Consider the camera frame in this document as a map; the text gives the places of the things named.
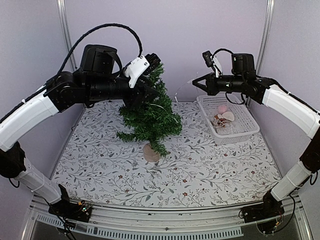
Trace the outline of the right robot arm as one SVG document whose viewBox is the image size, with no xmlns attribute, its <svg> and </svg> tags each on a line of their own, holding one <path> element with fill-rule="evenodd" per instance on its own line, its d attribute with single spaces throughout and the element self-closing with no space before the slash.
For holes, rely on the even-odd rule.
<svg viewBox="0 0 320 240">
<path fill-rule="evenodd" d="M 245 95 L 279 113 L 309 138 L 298 162 L 263 196 L 258 213 L 269 218 L 285 197 L 320 171 L 320 112 L 285 90 L 277 80 L 257 75 L 252 54 L 231 51 L 230 55 L 231 73 L 224 74 L 217 54 L 203 52 L 204 62 L 213 72 L 193 80 L 192 84 L 209 96 L 220 92 Z"/>
</svg>

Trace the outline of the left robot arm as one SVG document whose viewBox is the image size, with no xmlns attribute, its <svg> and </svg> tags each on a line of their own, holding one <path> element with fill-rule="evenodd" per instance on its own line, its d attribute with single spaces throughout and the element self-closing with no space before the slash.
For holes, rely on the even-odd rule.
<svg viewBox="0 0 320 240">
<path fill-rule="evenodd" d="M 43 197 L 53 211 L 63 217 L 84 211 L 80 203 L 71 203 L 67 190 L 55 184 L 27 159 L 19 139 L 44 120 L 75 104 L 88 108 L 106 100 L 122 100 L 136 108 L 159 95 L 147 75 L 160 65 L 155 54 L 138 56 L 123 65 L 114 47 L 88 44 L 75 72 L 60 68 L 35 93 L 23 99 L 0 121 L 0 174 L 16 179 Z"/>
</svg>

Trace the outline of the small green christmas tree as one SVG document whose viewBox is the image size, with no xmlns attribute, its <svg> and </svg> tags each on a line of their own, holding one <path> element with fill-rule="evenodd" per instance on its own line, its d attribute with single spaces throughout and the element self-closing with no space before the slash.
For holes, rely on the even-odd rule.
<svg viewBox="0 0 320 240">
<path fill-rule="evenodd" d="M 179 136 L 182 132 L 181 116 L 173 112 L 172 100 L 167 95 L 167 88 L 162 80 L 165 72 L 161 63 L 146 76 L 145 83 L 158 91 L 159 95 L 136 108 L 122 106 L 119 114 L 125 127 L 132 132 L 119 131 L 116 136 L 125 143 L 147 142 L 143 147 L 144 158 L 148 162 L 158 162 L 166 157 L 167 151 L 163 141 L 166 137 Z"/>
</svg>

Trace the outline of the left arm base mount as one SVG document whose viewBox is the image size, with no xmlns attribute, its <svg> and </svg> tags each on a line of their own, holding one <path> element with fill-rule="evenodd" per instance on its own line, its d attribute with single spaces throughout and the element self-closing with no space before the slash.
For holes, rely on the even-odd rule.
<svg viewBox="0 0 320 240">
<path fill-rule="evenodd" d="M 88 223 L 92 214 L 92 205 L 84 200 L 74 203 L 62 199 L 57 203 L 49 204 L 48 212 L 61 218 Z"/>
</svg>

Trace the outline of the white plastic basket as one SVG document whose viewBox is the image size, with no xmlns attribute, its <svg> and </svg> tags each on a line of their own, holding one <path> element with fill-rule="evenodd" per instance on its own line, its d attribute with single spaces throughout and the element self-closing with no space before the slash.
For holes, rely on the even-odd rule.
<svg viewBox="0 0 320 240">
<path fill-rule="evenodd" d="M 218 145 L 244 142 L 260 131 L 245 105 L 233 94 L 199 95 L 196 101 L 209 132 Z"/>
</svg>

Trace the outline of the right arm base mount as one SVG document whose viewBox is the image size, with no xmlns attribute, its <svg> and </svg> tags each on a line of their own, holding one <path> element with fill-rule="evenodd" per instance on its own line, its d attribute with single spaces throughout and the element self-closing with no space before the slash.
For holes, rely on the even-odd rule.
<svg viewBox="0 0 320 240">
<path fill-rule="evenodd" d="M 240 209 L 238 216 L 245 223 L 257 223 L 257 229 L 264 235 L 273 234 L 283 220 L 285 210 L 282 204 L 268 206 L 260 203 L 245 206 Z"/>
</svg>

